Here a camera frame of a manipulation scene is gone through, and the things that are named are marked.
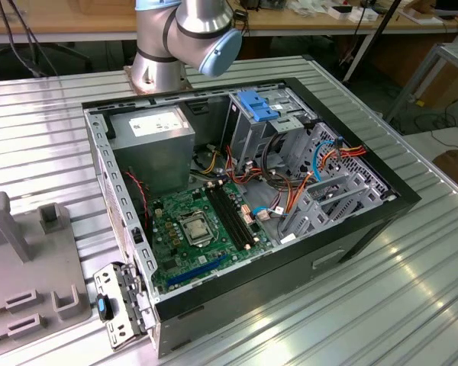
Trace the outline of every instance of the aluminum workbench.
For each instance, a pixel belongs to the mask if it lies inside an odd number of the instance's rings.
[[[157,360],[149,339],[113,353],[92,318],[0,357],[30,364],[458,364],[458,187],[407,146],[317,63],[301,57],[238,62],[196,88],[295,76],[422,201],[357,258]],[[13,214],[46,202],[71,213],[82,270],[121,255],[92,165],[81,101],[133,95],[123,72],[0,82],[0,191]]]

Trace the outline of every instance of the desk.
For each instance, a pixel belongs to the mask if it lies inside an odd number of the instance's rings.
[[[220,78],[187,70],[195,88],[296,77],[421,196],[360,255],[310,284],[157,360],[148,337],[113,353],[91,319],[9,354],[27,364],[448,364],[458,361],[458,187],[315,62],[235,62]],[[0,190],[19,214],[68,207],[82,270],[121,259],[80,104],[134,95],[123,72],[0,82]]]
[[[237,0],[229,0],[233,8],[240,8]],[[79,10],[76,0],[29,0],[27,22],[40,42],[70,42],[96,40],[135,40],[136,18],[132,15],[86,15]],[[286,9],[273,11],[261,9],[250,11],[250,36],[298,36],[298,35],[349,35],[357,24],[351,21],[338,21],[327,14],[303,18]],[[358,61],[363,56],[382,18],[373,23],[363,22],[358,34],[366,39],[360,47],[353,64],[344,80],[348,80]],[[19,23],[11,25],[17,43],[27,42],[24,30]],[[403,16],[395,16],[384,34],[434,34],[458,33],[455,21],[445,21],[444,25],[423,26]],[[5,28],[0,19],[0,43],[8,43]]]

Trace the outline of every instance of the green motherboard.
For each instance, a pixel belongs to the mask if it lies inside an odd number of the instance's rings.
[[[241,213],[244,201],[236,185],[228,182],[220,190],[232,207],[218,206],[217,211],[208,197],[211,194],[208,188],[170,194],[149,203],[155,213],[153,253],[158,263],[152,280],[161,294],[259,255],[272,245],[258,223],[244,222]],[[227,210],[237,213],[238,223],[253,237],[250,247],[242,249],[235,245],[230,233],[233,229],[224,227],[217,214],[226,217]]]

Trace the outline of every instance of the blue latch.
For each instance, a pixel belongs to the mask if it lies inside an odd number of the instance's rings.
[[[104,311],[104,310],[105,310],[105,302],[104,302],[104,299],[98,300],[98,310],[99,310],[99,311]]]
[[[269,105],[261,98],[258,93],[254,90],[240,91],[237,96],[241,99],[244,107],[253,114],[253,118],[256,122],[262,122],[264,120],[274,120],[280,115],[275,112]]]

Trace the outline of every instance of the expansion slot bracket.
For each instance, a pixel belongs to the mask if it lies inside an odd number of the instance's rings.
[[[132,275],[132,269],[132,265],[111,263],[93,276],[98,312],[114,350],[156,325],[147,293],[140,291],[141,279]]]

